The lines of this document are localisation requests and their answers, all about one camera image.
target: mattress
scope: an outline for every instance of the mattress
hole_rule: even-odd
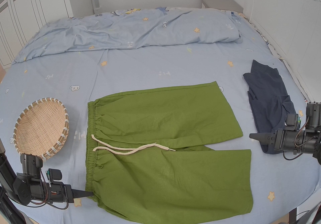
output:
[[[215,223],[268,224],[304,202],[319,188],[318,162],[311,155],[286,161],[282,154],[264,154],[259,142],[248,137],[250,133],[256,133],[256,129],[248,101],[248,85],[243,74],[250,72],[253,60],[278,69],[296,112],[302,110],[304,113],[306,107],[305,98],[285,65],[271,54],[261,35],[243,17],[227,12],[232,24],[228,23],[226,26],[230,25],[229,29],[234,33],[219,36],[217,30],[213,30],[212,25],[209,25],[204,28],[207,29],[204,36],[201,33],[204,29],[198,27],[201,34],[196,34],[199,36],[197,39],[194,38],[195,34],[191,33],[188,40],[185,37],[179,38],[180,42],[171,42],[169,38],[162,36],[155,36],[156,40],[148,40],[156,26],[160,24],[160,30],[156,33],[159,34],[165,29],[163,25],[171,28],[171,23],[179,19],[173,17],[164,24],[164,18],[169,15],[181,16],[197,12],[194,17],[202,19],[202,16],[207,14],[205,10],[207,9],[167,7],[138,12],[138,9],[132,9],[130,14],[137,14],[137,20],[149,13],[151,15],[145,18],[153,20],[152,14],[156,13],[160,21],[155,22],[152,28],[144,28],[144,36],[138,34],[137,37],[133,36],[132,40],[126,39],[126,42],[122,43],[117,40],[117,35],[112,36],[110,32],[117,32],[117,28],[121,29],[123,25],[126,30],[137,28],[134,22],[126,22],[127,11],[86,17],[88,22],[99,22],[99,18],[100,22],[103,18],[110,21],[113,20],[109,17],[111,15],[113,18],[123,18],[117,28],[108,28],[108,35],[115,42],[115,49],[111,45],[106,48],[104,43],[101,43],[100,38],[104,36],[100,33],[102,26],[94,30],[87,29],[87,35],[81,36],[83,31],[79,29],[77,33],[75,29],[69,28],[70,19],[60,20],[57,25],[64,25],[68,30],[63,37],[59,36],[58,29],[51,29],[49,32],[50,25],[42,28],[22,49],[0,84],[0,137],[14,171],[22,172],[19,154],[12,141],[14,125],[22,110],[37,99],[59,99],[66,106],[70,119],[69,136],[65,145],[58,154],[44,162],[43,170],[60,169],[62,181],[80,190],[85,188],[86,183],[85,152],[89,101],[118,92],[216,81],[231,105],[244,136],[208,147],[215,150],[251,149],[250,183],[254,205],[248,214]],[[86,21],[86,18],[75,21]],[[195,22],[189,20],[183,20],[181,25],[187,25],[180,29],[182,33],[186,32],[187,28],[197,28]],[[172,29],[173,36],[177,31],[175,27]],[[89,198],[75,200],[67,210],[57,210],[48,205],[36,209],[18,204],[16,206],[39,223],[98,223],[102,220],[106,223],[129,223],[99,208],[96,202]]]

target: white wardrobe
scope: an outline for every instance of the white wardrobe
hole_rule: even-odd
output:
[[[92,14],[91,0],[0,0],[0,64],[8,68],[47,22]]]

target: bed sheet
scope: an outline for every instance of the bed sheet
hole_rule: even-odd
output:
[[[271,54],[260,34],[242,17],[236,17],[235,25],[242,34],[242,43],[194,42],[134,50],[96,50],[94,53],[75,50],[13,64],[0,85],[0,137],[14,171],[22,171],[19,155],[10,140],[14,124],[21,111],[36,99],[58,98],[70,117],[65,145],[44,162],[43,170],[60,169],[65,184],[84,189],[87,102],[124,91],[217,81],[244,136],[209,147],[251,149],[250,182],[254,205],[251,213],[213,223],[268,224],[288,213],[319,188],[320,166],[311,155],[289,162],[282,155],[264,154],[259,142],[248,137],[256,129],[243,74],[250,72],[253,59],[278,68],[296,112],[304,113],[306,103],[285,65]],[[99,208],[89,198],[75,200],[64,211],[47,205],[37,209],[17,207],[39,223],[129,223]]]

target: white bear face print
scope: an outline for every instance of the white bear face print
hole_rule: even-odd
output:
[[[71,91],[76,91],[76,90],[79,90],[80,86],[79,85],[72,85],[70,87]]]

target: green shorts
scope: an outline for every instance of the green shorts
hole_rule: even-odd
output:
[[[111,146],[149,147],[117,155]],[[216,82],[112,94],[88,103],[86,190],[98,206],[146,224],[195,224],[249,213],[250,150],[204,145],[243,136]]]

